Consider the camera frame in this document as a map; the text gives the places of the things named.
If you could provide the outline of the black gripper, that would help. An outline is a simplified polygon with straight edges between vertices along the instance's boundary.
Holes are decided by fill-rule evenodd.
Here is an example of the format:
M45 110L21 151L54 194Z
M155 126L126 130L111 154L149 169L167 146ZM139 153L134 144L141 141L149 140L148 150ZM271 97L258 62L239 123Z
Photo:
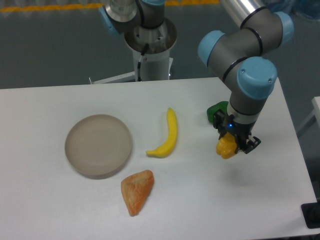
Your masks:
M258 137L250 136L255 123L256 121L240 123L240 120L236 120L235 115L228 115L221 110L213 116L213 127L219 133L218 139L220 140L226 133L230 133L236 142L239 142L238 149L245 154L253 151L261 143Z

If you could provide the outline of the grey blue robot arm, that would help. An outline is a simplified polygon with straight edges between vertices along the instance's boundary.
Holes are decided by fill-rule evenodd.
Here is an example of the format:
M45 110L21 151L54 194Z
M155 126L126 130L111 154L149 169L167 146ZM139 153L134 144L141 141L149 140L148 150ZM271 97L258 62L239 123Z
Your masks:
M261 142L252 129L278 77L274 64L263 55L287 43L294 24L288 14L271 12L260 0L221 4L239 29L231 35L209 32L197 54L231 92L228 102L207 110L219 134L216 152L229 158L240 151L249 153ZM108 0L99 12L113 35L124 34L137 82L169 78L169 54L177 31L165 17L163 0Z

